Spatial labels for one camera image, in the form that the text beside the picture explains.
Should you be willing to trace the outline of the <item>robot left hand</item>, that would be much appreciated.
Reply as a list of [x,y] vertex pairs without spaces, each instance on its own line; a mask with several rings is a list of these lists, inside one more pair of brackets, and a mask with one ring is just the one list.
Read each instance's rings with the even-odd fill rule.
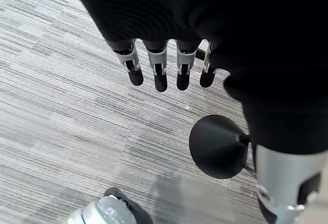
[[221,115],[192,128],[191,156],[213,178],[237,175],[253,153],[257,199],[268,223],[294,223],[319,193],[327,162],[327,0],[81,0],[139,86],[135,40],[147,49],[155,87],[167,88],[167,42],[176,41],[185,90],[198,46],[208,49],[200,84],[218,69],[248,124]]

